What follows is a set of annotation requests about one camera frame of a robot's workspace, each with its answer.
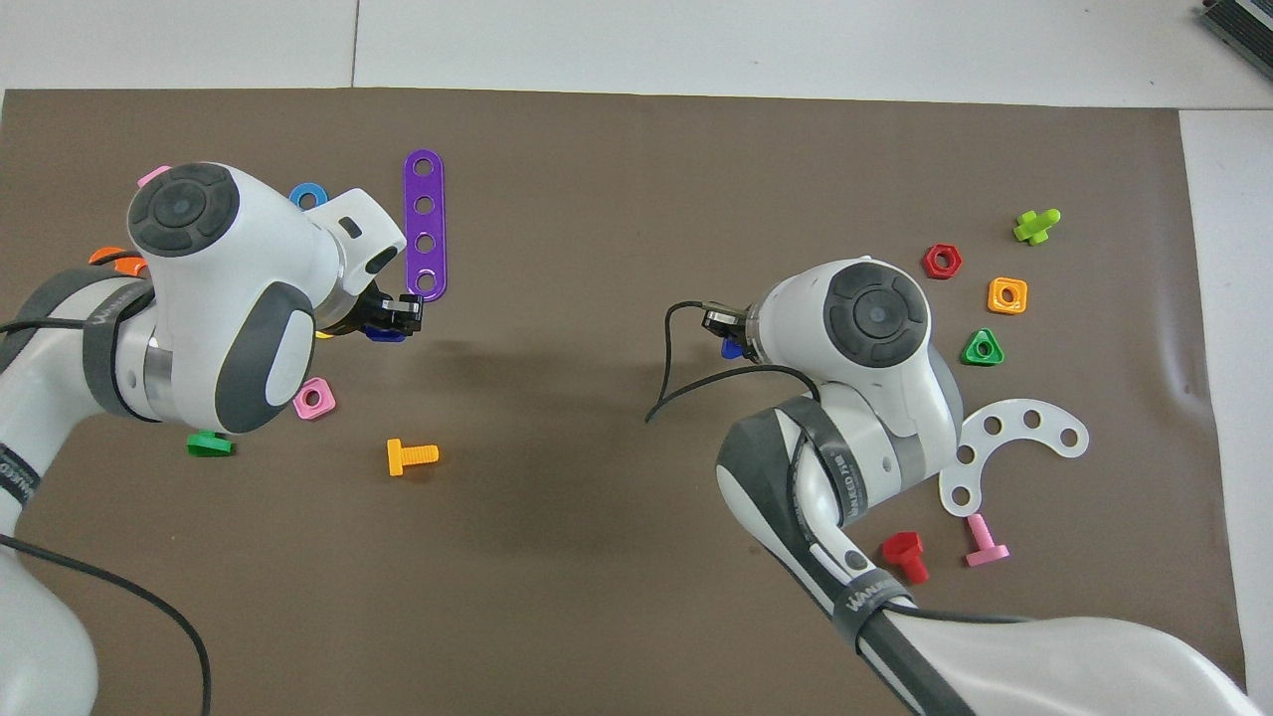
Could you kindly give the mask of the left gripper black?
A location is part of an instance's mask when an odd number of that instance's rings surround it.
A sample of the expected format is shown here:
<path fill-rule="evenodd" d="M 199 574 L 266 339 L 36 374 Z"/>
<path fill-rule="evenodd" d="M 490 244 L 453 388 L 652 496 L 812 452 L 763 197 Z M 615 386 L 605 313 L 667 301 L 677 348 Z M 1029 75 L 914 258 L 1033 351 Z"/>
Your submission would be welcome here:
<path fill-rule="evenodd" d="M 396 299 L 395 312 L 384 307 L 392 297 L 378 285 L 367 285 L 348 313 L 350 331 L 363 333 L 369 339 L 401 339 L 401 334 L 415 334 L 423 329 L 423 298 L 414 294 L 401 294 Z"/>

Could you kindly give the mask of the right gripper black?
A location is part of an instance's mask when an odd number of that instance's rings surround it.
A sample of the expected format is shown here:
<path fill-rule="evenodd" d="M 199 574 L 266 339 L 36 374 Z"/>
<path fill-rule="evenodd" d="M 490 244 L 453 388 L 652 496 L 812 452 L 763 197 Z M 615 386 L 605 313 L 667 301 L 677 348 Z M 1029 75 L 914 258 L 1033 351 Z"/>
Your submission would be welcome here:
<path fill-rule="evenodd" d="M 751 307 L 732 304 L 703 304 L 703 327 L 736 345 L 752 345 Z"/>

